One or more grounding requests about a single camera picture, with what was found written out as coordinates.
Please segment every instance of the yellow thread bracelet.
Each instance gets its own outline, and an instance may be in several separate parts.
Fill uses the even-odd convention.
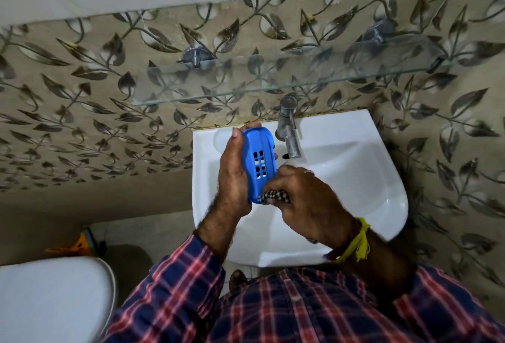
[[[356,217],[361,222],[361,230],[359,234],[351,241],[345,252],[338,257],[334,262],[342,263],[344,262],[354,250],[356,250],[356,260],[366,259],[370,251],[370,245],[367,241],[367,230],[370,225],[365,221],[364,218]]]

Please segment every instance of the sink basin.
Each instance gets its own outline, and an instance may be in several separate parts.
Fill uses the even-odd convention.
[[[277,122],[263,126],[274,134]],[[277,166],[303,166],[337,193],[344,207],[363,217],[384,239],[395,237],[407,220],[407,194],[367,110],[304,117],[296,120],[301,158],[284,160],[284,142],[275,137]],[[231,127],[193,133],[193,218],[198,225],[217,193],[218,145]],[[238,224],[227,259],[259,267],[301,266],[324,262],[330,249],[311,244],[283,221],[279,209],[253,204]]]

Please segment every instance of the faucet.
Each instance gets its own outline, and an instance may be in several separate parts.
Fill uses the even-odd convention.
[[[300,146],[296,139],[296,124],[294,122],[294,114],[298,101],[293,96],[286,95],[281,98],[281,108],[279,110],[279,120],[277,122],[277,130],[275,137],[278,140],[286,142],[287,154],[289,158],[300,158]]]

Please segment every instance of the man's right hand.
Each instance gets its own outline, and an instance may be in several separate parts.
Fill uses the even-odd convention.
[[[349,245],[361,224],[342,206],[331,187],[305,168],[282,165],[263,193],[284,190],[291,203],[271,200],[282,211],[282,219],[295,232],[332,249]]]

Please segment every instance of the toilet lid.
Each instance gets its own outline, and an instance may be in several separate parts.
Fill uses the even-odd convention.
[[[114,298],[112,271],[97,258],[0,267],[0,342],[93,343]]]

